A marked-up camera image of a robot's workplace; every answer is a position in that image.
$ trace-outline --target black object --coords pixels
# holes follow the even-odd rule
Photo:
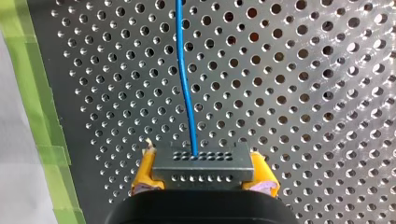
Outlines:
[[[281,201],[250,190],[151,190],[108,215],[106,224],[298,224]]]

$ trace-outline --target blue cable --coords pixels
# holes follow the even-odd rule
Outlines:
[[[181,88],[183,90],[184,102],[187,108],[187,117],[189,120],[191,154],[198,155],[198,143],[195,129],[194,110],[190,97],[190,85],[187,78],[186,68],[184,67],[184,48],[183,48],[183,4],[182,0],[176,0],[176,35],[177,35],[177,61],[178,71],[180,73]]]

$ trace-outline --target yellow plastic piece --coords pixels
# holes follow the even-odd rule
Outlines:
[[[151,167],[155,159],[155,148],[150,148],[144,155],[140,168],[137,171],[137,175],[132,183],[132,188],[138,184],[146,184],[154,188],[165,189],[165,185],[162,181],[156,181],[151,178]]]
[[[254,167],[253,181],[243,183],[242,189],[250,189],[263,181],[273,181],[276,183],[276,188],[271,189],[271,196],[275,197],[280,189],[280,185],[267,162],[265,162],[264,156],[259,152],[252,152],[250,153],[250,158],[253,161]]]

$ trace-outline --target metal panel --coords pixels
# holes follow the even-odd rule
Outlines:
[[[88,223],[149,137],[188,144],[174,1],[29,0]],[[186,1],[200,147],[247,142],[302,223],[395,223],[390,0]]]

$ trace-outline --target green tape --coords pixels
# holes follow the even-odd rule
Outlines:
[[[0,1],[6,39],[23,105],[43,164],[53,211],[60,224],[85,224],[70,174],[59,124],[26,0]]]

